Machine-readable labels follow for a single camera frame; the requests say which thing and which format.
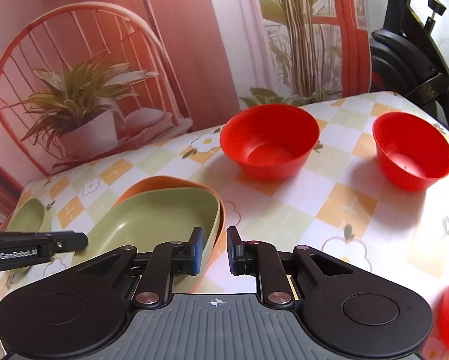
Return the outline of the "floral checkered tablecloth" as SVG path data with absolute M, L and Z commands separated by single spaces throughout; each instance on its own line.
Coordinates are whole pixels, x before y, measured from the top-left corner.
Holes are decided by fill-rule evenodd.
M 376 159 L 388 112 L 436 120 L 397 94 L 301 108 L 319 141 L 299 172 L 255 180 L 220 147 L 223 126 L 146 145 L 30 184 L 56 232 L 88 233 L 132 185 L 172 176 L 206 185 L 225 209 L 206 267 L 175 277 L 169 304 L 124 299 L 139 253 L 123 245 L 73 266 L 55 252 L 0 287 L 8 359 L 449 359 L 438 315 L 449 286 L 449 175 L 398 188 Z M 300 305 L 263 305 L 255 278 L 230 272 L 226 231 L 298 256 Z

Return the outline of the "black exercise bike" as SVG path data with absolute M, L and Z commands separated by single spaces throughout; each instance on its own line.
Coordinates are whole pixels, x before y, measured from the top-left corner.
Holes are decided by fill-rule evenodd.
M 383 27 L 370 38 L 371 91 L 396 92 L 433 118 L 441 107 L 449 130 L 449 67 L 432 38 L 435 15 L 446 6 L 428 0 L 428 7 L 432 14 L 423 23 L 411 0 L 388 0 Z

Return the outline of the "printed room backdrop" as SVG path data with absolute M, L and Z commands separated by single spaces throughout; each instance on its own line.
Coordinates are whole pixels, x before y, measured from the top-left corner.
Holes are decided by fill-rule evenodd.
M 365 0 L 0 0 L 0 228 L 24 187 L 262 104 L 369 90 Z

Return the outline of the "green square plate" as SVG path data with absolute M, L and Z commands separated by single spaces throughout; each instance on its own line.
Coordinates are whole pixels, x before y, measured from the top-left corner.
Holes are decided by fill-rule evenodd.
M 6 230 L 21 233 L 51 231 L 49 210 L 36 198 L 23 203 L 11 218 Z
M 157 213 L 145 207 L 150 198 L 149 193 L 143 193 L 107 212 L 88 233 L 87 248 L 75 253 L 71 264 L 75 266 L 123 245 L 134 245 L 134 241 L 143 242 L 153 226 L 168 228 L 170 222 L 160 221 Z

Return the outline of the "orange square plate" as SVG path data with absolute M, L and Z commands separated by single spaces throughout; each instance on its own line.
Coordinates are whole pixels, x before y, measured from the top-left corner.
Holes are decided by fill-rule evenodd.
M 150 194 L 145 207 L 157 213 L 160 221 L 168 221 L 171 225 L 168 228 L 153 226 L 143 242 L 133 241 L 138 250 L 147 252 L 165 241 L 186 241 L 193 228 L 200 227 L 204 230 L 202 266 L 206 267 L 225 221 L 224 204 L 219 194 L 211 187 L 191 180 L 156 175 L 129 187 L 115 205 L 140 194 Z

